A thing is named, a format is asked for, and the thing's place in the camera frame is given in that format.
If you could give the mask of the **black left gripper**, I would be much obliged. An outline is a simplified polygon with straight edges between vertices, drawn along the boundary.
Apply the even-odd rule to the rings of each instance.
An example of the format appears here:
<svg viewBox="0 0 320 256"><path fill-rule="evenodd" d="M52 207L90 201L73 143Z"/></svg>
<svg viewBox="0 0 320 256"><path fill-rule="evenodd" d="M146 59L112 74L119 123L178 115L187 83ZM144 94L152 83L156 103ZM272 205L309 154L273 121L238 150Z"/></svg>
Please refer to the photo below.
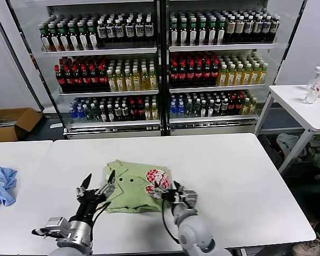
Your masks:
<svg viewBox="0 0 320 256"><path fill-rule="evenodd" d="M77 213L95 213L99 204L107 200L115 190L115 170L112 170L107 183L105 183L99 190L87 190L91 181L92 174L90 173L76 188L76 196L79 201Z"/></svg>

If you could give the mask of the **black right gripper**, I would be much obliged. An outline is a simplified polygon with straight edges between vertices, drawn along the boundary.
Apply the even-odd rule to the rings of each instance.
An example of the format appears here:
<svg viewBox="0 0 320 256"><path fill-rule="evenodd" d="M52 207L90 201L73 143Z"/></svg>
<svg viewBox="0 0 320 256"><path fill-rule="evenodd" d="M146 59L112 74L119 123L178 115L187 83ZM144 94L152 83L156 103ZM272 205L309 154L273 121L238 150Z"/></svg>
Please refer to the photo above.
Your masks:
<svg viewBox="0 0 320 256"><path fill-rule="evenodd" d="M149 194L152 198L162 199L171 204L186 203L185 187L177 181L174 181L173 184L175 189L164 190L160 183L154 181L154 184L150 186Z"/></svg>

